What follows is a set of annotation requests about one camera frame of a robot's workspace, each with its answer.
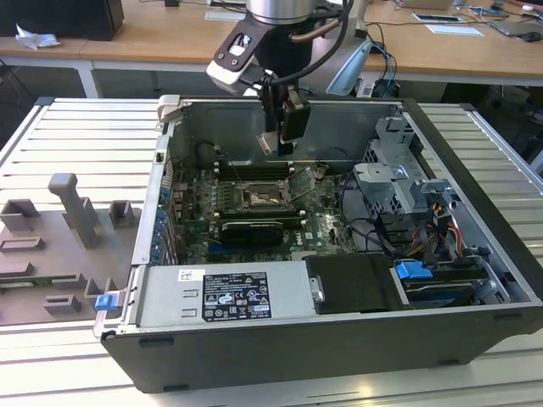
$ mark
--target blue clip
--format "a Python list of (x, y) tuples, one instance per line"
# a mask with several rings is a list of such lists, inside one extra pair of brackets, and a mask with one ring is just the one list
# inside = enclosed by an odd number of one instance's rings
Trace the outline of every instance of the blue clip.
[(423, 267), (422, 261), (402, 261), (395, 268), (402, 280), (404, 278), (432, 278), (434, 276), (432, 271)]
[(96, 298), (94, 309), (96, 311), (116, 311), (117, 300), (119, 296), (117, 294), (101, 294)]

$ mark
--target laptop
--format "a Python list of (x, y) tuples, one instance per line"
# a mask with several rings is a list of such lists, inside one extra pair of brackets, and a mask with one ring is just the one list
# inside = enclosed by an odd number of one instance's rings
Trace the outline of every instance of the laptop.
[(543, 25), (536, 23), (509, 23), (505, 21), (492, 21), (490, 23), (506, 36), (521, 36), (529, 32), (539, 32), (543, 36)]
[(395, 0), (400, 7), (448, 10), (454, 0)]

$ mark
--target wooden desk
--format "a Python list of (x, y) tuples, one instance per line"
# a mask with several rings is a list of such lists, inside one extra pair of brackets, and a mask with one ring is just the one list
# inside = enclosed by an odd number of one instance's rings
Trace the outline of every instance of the wooden desk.
[[(488, 0), (475, 3), (490, 5)], [(94, 80), (94, 70), (204, 72), (216, 49), (236, 24), (205, 20), (206, 7), (202, 5), (182, 4), (179, 8), (166, 8), (161, 1), (123, 0), (123, 7), (124, 25), (111, 42), (60, 38), (63, 43), (60, 47), (32, 51), (22, 48), (13, 38), (0, 38), (0, 58), (12, 65), (74, 68), (79, 71), (87, 96), (96, 98), (100, 91)], [(519, 7), (510, 4), (507, 9), (520, 12)], [(392, 0), (374, 0), (367, 10), (366, 20), (418, 23), (411, 14), (412, 10), (408, 8), (396, 10)], [(509, 20), (519, 20), (519, 17), (511, 16)], [(382, 25), (387, 48), (398, 61), (396, 78), (543, 86), (543, 42), (522, 42), (485, 25), (473, 26), (484, 37), (439, 35), (424, 25)], [(370, 32), (376, 41), (380, 40), (376, 26), (372, 26)], [(383, 68), (383, 58), (371, 55), (362, 79), (366, 83), (375, 81)]]
[[(490, 5), (491, 2), (477, 2)], [(416, 10), (418, 13), (457, 14), (452, 8), (449, 12), (437, 10)], [(517, 6), (507, 5), (507, 11), (520, 13)], [(392, 1), (375, 0), (368, 8), (367, 21), (384, 23), (416, 23), (413, 11), (408, 8), (395, 10)], [(473, 14), (462, 10), (465, 20)], [(521, 17), (510, 16), (507, 21), (519, 21)], [(517, 38), (504, 36), (498, 30), (487, 25), (470, 25), (484, 36), (451, 36), (431, 32), (425, 25), (381, 25), (385, 44), (389, 52), (398, 61), (398, 79), (412, 79), (418, 75), (449, 76), (448, 81), (456, 77), (457, 81), (472, 77), (477, 83), (492, 82), (506, 84), (503, 80), (525, 81), (543, 80), (543, 42), (524, 42)], [(370, 27), (370, 34), (375, 41), (381, 36), (377, 26)], [(367, 70), (378, 70), (383, 59), (372, 55), (367, 61)]]
[(123, 9), (125, 21), (115, 39), (87, 42), (82, 59), (208, 64), (236, 25), (205, 20), (207, 8), (196, 4), (123, 0)]

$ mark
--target warning symbol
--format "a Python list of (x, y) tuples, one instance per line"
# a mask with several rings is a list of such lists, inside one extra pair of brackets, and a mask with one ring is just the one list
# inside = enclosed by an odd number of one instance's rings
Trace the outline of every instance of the warning symbol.
[(204, 301), (206, 305), (217, 305), (217, 296), (216, 294), (205, 294)]
[(219, 302), (222, 305), (234, 304), (234, 294), (233, 293), (219, 294)]

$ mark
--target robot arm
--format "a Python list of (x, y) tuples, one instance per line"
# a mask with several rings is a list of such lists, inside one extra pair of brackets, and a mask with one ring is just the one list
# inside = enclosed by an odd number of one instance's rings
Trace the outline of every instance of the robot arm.
[[(298, 81), (337, 51), (353, 2), (247, 0), (245, 19), (216, 52), (207, 69), (213, 81), (232, 93), (253, 88), (259, 95), (266, 127), (259, 142), (266, 154), (291, 154), (293, 141), (304, 135), (311, 107), (299, 95)], [(313, 40), (339, 25), (335, 45), (310, 65)]]

